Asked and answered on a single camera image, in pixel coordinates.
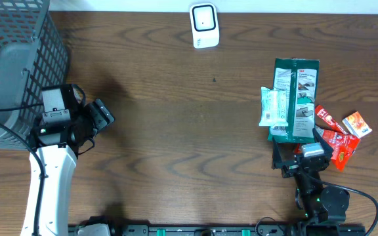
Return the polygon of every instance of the wood grain surface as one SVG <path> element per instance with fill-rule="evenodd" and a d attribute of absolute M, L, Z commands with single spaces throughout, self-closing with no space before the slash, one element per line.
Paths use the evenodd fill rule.
<path fill-rule="evenodd" d="M 294 179 L 272 170 L 260 87 L 276 57 L 320 59 L 317 104 L 341 122 L 359 111 L 373 132 L 344 172 L 322 179 L 378 200 L 378 16 L 220 14 L 220 43 L 196 50 L 189 14 L 52 12 L 72 52 L 69 83 L 102 99 L 116 122 L 80 156 L 70 223 L 106 214 L 152 224 L 293 221 Z M 18 235 L 30 164 L 0 150 L 0 235 Z M 347 222 L 373 221 L 352 193 Z M 378 225 L 373 235 L 378 235 Z"/>

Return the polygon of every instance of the teal packaging bag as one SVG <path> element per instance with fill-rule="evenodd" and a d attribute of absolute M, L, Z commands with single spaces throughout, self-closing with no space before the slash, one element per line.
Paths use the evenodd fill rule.
<path fill-rule="evenodd" d="M 319 60 L 298 58 L 275 60 L 274 89 L 287 91 L 288 127 L 270 127 L 268 140 L 313 143 L 314 101 Z"/>

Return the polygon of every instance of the plastic basket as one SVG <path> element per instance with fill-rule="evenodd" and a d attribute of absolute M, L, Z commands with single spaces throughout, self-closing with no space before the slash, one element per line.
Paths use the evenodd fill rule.
<path fill-rule="evenodd" d="M 64 82 L 68 53 L 49 1 L 0 0 L 0 108 L 41 103 L 42 87 Z M 0 112 L 0 123 L 26 138 L 43 107 Z M 0 128 L 1 149 L 24 149 Z"/>

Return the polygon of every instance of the red wrapper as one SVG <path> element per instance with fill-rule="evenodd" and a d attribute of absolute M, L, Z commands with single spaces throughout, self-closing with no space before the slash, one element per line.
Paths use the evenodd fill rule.
<path fill-rule="evenodd" d="M 323 121 L 325 121 L 326 124 L 328 124 L 334 131 L 340 132 L 343 134 L 348 134 L 340 125 L 338 122 L 336 122 L 332 116 L 321 106 L 317 106 L 314 110 L 316 112 L 316 115 L 320 118 L 322 118 Z"/>
<path fill-rule="evenodd" d="M 360 139 L 351 134 L 341 134 L 332 130 L 324 130 L 316 127 L 320 136 L 333 148 L 332 162 L 343 171 L 348 160 L 355 152 Z"/>

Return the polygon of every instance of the white wall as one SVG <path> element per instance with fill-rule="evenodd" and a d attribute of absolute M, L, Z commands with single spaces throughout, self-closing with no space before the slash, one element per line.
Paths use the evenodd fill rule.
<path fill-rule="evenodd" d="M 51 0 L 51 10 L 188 12 L 194 3 L 219 12 L 378 14 L 378 0 Z"/>

